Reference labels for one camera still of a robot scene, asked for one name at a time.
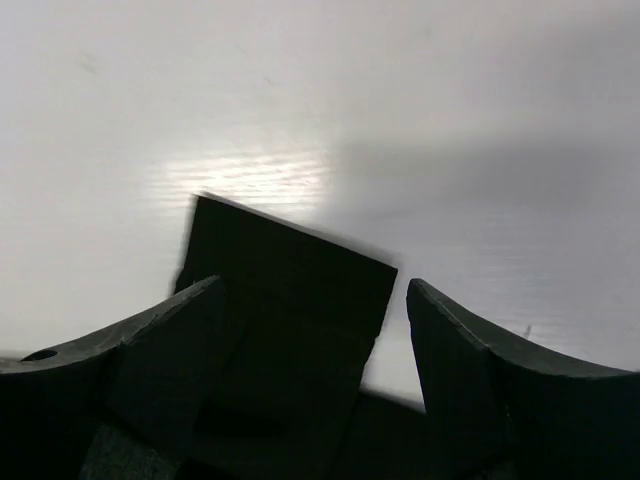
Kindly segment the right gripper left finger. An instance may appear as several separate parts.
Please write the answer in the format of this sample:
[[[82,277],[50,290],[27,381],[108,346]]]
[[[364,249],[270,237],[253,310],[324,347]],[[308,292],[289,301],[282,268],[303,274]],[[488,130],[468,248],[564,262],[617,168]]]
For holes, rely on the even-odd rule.
[[[224,286],[209,277],[132,317],[1,362],[5,479],[172,479],[214,370]]]

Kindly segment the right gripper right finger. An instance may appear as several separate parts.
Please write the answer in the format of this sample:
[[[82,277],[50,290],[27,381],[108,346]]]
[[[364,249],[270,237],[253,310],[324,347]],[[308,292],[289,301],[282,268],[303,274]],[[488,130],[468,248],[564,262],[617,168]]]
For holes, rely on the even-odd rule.
[[[639,376],[538,345],[415,278],[411,341],[438,479],[635,479]]]

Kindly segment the black long sleeve shirt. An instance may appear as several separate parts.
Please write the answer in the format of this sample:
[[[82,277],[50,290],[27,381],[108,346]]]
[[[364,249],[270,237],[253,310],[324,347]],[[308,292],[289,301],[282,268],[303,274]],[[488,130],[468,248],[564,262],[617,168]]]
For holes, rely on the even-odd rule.
[[[362,387],[397,276],[256,211],[194,200],[175,287],[224,283],[230,359],[182,479],[425,479],[425,415]]]

